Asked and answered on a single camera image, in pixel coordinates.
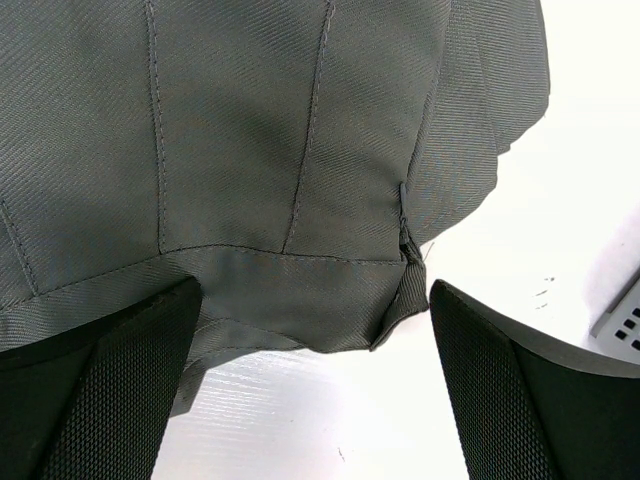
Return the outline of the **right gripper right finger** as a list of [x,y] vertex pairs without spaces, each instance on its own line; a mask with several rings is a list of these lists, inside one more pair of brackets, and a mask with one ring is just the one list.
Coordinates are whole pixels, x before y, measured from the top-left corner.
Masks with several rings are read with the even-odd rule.
[[431,320],[472,479],[639,477],[639,367],[437,280]]

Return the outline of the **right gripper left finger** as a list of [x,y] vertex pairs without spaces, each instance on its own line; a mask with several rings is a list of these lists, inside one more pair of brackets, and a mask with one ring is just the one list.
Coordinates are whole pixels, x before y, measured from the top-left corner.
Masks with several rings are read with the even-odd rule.
[[2,478],[150,478],[201,303],[189,278],[2,352]]

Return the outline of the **grey pleated skirt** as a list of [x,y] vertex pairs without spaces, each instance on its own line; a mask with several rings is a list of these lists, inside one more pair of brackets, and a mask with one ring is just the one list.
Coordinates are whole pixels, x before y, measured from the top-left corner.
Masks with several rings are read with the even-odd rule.
[[376,348],[549,90],[537,1],[5,1],[1,346],[194,277],[189,370]]

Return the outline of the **white plastic mesh basket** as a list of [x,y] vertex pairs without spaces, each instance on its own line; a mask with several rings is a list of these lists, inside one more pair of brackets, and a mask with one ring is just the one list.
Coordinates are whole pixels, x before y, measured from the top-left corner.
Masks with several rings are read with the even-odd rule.
[[603,354],[639,364],[639,272],[593,325],[590,336]]

